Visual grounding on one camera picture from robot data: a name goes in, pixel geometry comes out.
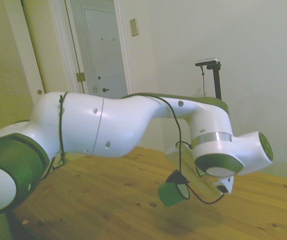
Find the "black stand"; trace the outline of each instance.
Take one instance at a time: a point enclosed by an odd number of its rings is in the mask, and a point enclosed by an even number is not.
[[[216,64],[207,65],[207,69],[212,69],[213,71],[213,80],[214,80],[214,91],[215,91],[215,97],[217,99],[222,99],[222,91],[220,89],[220,79],[219,79],[219,70],[222,67],[220,64],[220,61]]]

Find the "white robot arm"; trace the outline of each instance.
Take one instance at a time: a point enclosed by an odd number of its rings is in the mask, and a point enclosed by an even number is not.
[[[167,206],[189,198],[189,182],[206,197],[221,196],[231,193],[234,175],[272,163],[263,134],[233,136],[227,105],[217,98],[146,93],[107,99],[51,92],[36,104],[29,121],[0,129],[0,212],[30,195],[61,150],[121,157],[138,144],[151,119],[174,115],[187,121],[191,149],[180,142],[166,153],[178,169],[158,190]],[[170,194],[170,188],[177,193]]]

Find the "table surface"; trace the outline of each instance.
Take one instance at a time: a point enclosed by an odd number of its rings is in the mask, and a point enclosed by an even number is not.
[[[167,207],[158,186],[175,170],[165,153],[84,156],[49,174],[13,210],[40,240],[287,240],[287,178],[237,176],[232,194]]]

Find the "light switch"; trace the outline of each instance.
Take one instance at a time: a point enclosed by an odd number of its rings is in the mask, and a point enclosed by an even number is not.
[[[138,25],[137,25],[137,18],[130,20],[130,29],[131,29],[131,36],[138,36]]]

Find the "white door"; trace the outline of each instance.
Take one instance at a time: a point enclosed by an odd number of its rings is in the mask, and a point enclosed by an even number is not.
[[[84,8],[84,16],[98,95],[109,99],[126,96],[128,92],[116,14]]]

